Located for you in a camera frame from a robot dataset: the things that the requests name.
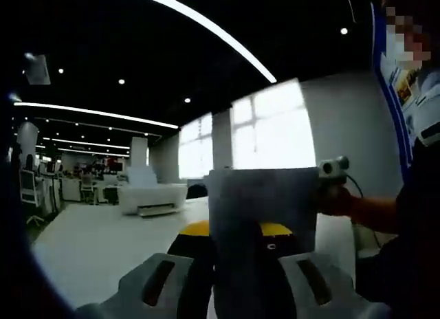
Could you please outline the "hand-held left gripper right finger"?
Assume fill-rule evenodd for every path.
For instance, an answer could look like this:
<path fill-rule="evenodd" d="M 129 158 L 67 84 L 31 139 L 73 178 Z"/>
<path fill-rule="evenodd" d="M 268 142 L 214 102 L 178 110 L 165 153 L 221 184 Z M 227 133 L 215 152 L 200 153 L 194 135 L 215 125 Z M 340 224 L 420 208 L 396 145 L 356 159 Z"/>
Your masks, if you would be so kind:
<path fill-rule="evenodd" d="M 265 318 L 390 318 L 389 306 L 359 295 L 349 274 L 303 252 L 294 233 L 260 223 L 257 267 Z"/>

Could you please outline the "person's right hand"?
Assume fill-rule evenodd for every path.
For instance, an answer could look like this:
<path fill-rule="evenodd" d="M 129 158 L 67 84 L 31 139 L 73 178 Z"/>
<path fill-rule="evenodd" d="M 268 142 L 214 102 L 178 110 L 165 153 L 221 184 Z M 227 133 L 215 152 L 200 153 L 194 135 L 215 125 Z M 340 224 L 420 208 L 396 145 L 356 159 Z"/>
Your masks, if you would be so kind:
<path fill-rule="evenodd" d="M 322 186 L 317 193 L 318 212 L 329 216 L 351 216 L 355 197 L 343 186 Z"/>

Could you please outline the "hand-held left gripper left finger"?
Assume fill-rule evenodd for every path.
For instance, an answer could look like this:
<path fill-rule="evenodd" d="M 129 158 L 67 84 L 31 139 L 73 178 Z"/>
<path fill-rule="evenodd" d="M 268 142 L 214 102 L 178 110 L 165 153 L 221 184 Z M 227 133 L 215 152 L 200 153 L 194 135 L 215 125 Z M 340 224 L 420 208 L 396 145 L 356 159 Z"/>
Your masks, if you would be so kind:
<path fill-rule="evenodd" d="M 83 305 L 76 318 L 207 318 L 215 247 L 206 220 L 190 223 L 166 253 L 156 253 L 125 274 L 117 292 Z"/>

